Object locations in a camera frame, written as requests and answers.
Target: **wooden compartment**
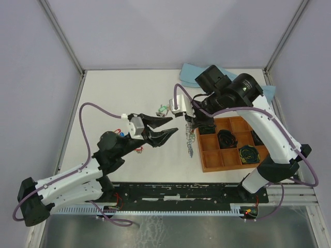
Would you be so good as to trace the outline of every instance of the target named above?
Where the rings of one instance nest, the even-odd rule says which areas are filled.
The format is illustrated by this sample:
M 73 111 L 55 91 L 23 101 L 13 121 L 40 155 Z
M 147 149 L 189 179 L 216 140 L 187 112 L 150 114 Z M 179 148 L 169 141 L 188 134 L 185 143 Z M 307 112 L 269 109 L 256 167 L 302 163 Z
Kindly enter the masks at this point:
M 249 131 L 248 124 L 242 117 L 231 117 L 230 122 L 234 133 Z
M 255 168 L 257 164 L 242 164 L 239 149 L 245 145 L 254 146 L 262 162 L 269 154 L 265 146 L 255 146 L 250 125 L 241 117 L 216 118 L 216 133 L 200 135 L 197 130 L 200 158 L 203 172 L 228 171 L 232 169 Z M 219 130 L 231 131 L 238 140 L 237 148 L 220 149 L 217 139 Z

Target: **gray wall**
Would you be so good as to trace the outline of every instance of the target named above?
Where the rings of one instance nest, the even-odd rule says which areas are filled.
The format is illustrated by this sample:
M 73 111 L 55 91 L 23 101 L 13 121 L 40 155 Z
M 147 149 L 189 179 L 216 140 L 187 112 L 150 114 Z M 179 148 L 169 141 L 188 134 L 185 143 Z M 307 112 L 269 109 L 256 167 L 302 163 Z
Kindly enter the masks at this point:
M 36 0 L 4 1 L 0 30 L 0 246 L 23 247 L 18 189 L 53 172 L 79 74 Z
M 85 69 L 260 67 L 301 0 L 49 0 Z
M 316 194 L 331 230 L 331 1 L 314 0 L 282 51 L 272 76 L 291 133 L 313 149 Z

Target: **blue cloth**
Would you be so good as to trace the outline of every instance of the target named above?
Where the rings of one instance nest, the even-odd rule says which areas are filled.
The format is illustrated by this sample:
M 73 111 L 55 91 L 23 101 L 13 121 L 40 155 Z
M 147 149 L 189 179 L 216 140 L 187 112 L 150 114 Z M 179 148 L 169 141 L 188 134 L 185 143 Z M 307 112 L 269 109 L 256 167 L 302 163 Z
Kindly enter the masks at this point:
M 190 64 L 184 64 L 182 70 L 179 74 L 179 79 L 182 81 L 182 85 L 190 88 L 200 88 L 195 79 L 208 67 L 201 68 L 198 66 L 193 66 Z M 237 75 L 226 71 L 226 69 L 217 67 L 224 75 L 227 75 L 231 81 L 233 81 Z M 276 87 L 275 86 L 261 86 L 263 89 L 263 94 L 267 98 L 269 104 L 271 104 L 272 99 L 275 96 Z

